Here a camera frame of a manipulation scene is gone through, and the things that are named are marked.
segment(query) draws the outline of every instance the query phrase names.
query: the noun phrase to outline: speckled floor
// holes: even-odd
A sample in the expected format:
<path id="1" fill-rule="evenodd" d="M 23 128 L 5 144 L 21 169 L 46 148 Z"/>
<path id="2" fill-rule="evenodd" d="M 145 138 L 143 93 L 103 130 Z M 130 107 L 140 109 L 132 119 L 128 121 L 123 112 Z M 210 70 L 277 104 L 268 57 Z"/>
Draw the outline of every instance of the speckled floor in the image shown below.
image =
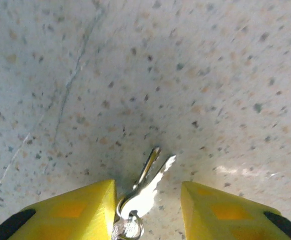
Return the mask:
<path id="1" fill-rule="evenodd" d="M 143 239 L 184 239 L 193 180 L 291 220 L 291 0 L 0 1 L 0 223 L 177 163 Z"/>

